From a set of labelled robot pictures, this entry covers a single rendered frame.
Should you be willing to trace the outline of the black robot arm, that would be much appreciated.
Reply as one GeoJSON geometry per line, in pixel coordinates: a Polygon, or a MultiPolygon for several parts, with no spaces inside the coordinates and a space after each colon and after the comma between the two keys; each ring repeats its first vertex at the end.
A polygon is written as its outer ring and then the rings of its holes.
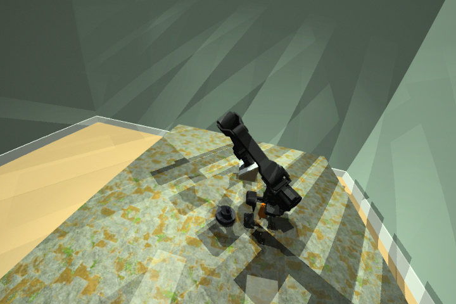
{"type": "Polygon", "coordinates": [[[294,208],[300,203],[302,197],[289,185],[292,181],[289,174],[276,162],[267,158],[256,141],[249,134],[247,127],[244,125],[242,118],[231,111],[217,120],[217,127],[222,133],[230,137],[234,146],[233,153],[244,162],[244,167],[254,163],[258,165],[258,171],[261,179],[267,185],[267,189],[274,195],[278,194],[277,199],[266,197],[264,214],[276,217],[285,212],[285,208],[280,205],[280,200],[288,206],[294,208]],[[284,179],[284,176],[286,177],[284,179]]]}

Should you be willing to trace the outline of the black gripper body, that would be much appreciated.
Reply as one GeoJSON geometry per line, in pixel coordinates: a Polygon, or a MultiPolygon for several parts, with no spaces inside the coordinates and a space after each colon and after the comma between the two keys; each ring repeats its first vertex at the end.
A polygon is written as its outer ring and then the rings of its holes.
{"type": "MultiPolygon", "coordinates": [[[[272,199],[279,198],[278,194],[274,195],[274,193],[270,192],[267,189],[267,186],[266,186],[266,190],[265,190],[265,192],[263,192],[263,197],[262,196],[261,197],[257,196],[257,192],[247,191],[247,193],[246,193],[246,204],[247,205],[251,205],[251,206],[255,206],[257,202],[265,204],[264,201],[265,201],[266,197],[271,197],[272,199]]],[[[282,200],[280,200],[280,205],[282,205],[282,207],[285,208],[285,212],[286,211],[289,212],[291,210],[291,209],[288,208],[287,205],[284,204],[284,202],[282,200]]]]}

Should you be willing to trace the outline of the orange knob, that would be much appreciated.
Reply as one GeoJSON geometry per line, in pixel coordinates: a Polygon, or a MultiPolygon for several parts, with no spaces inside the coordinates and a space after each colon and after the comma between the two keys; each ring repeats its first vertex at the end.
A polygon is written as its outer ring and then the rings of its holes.
{"type": "Polygon", "coordinates": [[[258,211],[258,216],[261,217],[261,218],[265,218],[267,215],[264,214],[264,210],[265,210],[265,204],[262,203],[259,211],[258,211]]]}

